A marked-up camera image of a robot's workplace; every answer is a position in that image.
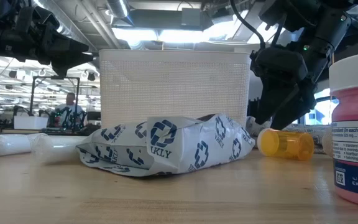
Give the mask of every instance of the white mesh basket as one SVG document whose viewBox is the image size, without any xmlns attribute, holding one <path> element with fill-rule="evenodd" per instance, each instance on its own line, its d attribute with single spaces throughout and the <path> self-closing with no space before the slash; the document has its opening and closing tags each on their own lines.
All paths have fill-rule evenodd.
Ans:
<svg viewBox="0 0 358 224">
<path fill-rule="evenodd" d="M 224 113 L 245 124 L 249 54 L 102 50 L 102 126 Z"/>
</svg>

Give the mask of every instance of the barcode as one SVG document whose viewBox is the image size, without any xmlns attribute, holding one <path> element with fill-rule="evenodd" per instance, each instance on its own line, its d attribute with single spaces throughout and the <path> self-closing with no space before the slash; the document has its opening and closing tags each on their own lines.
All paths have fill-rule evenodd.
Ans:
<svg viewBox="0 0 358 224">
<path fill-rule="evenodd" d="M 345 173 L 336 171 L 336 182 L 345 186 Z"/>
</svg>

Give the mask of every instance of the lab room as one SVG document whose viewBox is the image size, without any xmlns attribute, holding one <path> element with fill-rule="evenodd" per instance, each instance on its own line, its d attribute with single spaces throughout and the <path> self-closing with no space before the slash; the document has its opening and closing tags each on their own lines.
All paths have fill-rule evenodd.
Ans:
<svg viewBox="0 0 358 224">
<path fill-rule="evenodd" d="M 3 223 L 358 223 L 358 0 L 0 0 Z"/>
</svg>

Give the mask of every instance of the wooden table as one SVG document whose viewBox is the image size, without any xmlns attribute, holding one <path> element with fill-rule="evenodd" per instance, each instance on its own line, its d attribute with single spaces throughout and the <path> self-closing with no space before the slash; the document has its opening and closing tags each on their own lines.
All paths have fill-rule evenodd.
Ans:
<svg viewBox="0 0 358 224">
<path fill-rule="evenodd" d="M 358 223 L 333 191 L 333 162 L 262 157 L 190 174 L 128 178 L 80 162 L 36 166 L 0 157 L 2 223 Z"/>
</svg>

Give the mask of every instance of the person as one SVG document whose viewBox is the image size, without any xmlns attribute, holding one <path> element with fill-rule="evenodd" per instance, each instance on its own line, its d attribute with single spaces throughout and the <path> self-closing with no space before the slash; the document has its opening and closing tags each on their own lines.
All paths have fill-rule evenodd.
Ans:
<svg viewBox="0 0 358 224">
<path fill-rule="evenodd" d="M 75 101 L 75 94 L 74 93 L 67 93 L 66 103 L 62 103 L 62 104 L 58 105 L 57 107 L 55 107 L 55 110 L 59 109 L 61 111 L 64 108 L 68 107 L 68 108 L 71 109 L 70 115 L 72 115 L 75 112 L 75 103 L 74 103 L 74 101 Z M 80 105 L 77 105 L 77 114 L 79 114 L 82 111 L 83 111 L 82 107 Z M 60 117 L 60 120 L 59 120 L 59 125 L 60 126 L 63 124 L 63 122 L 64 122 L 64 120 L 66 118 L 66 114 L 67 114 L 67 112 L 65 111 Z"/>
</svg>

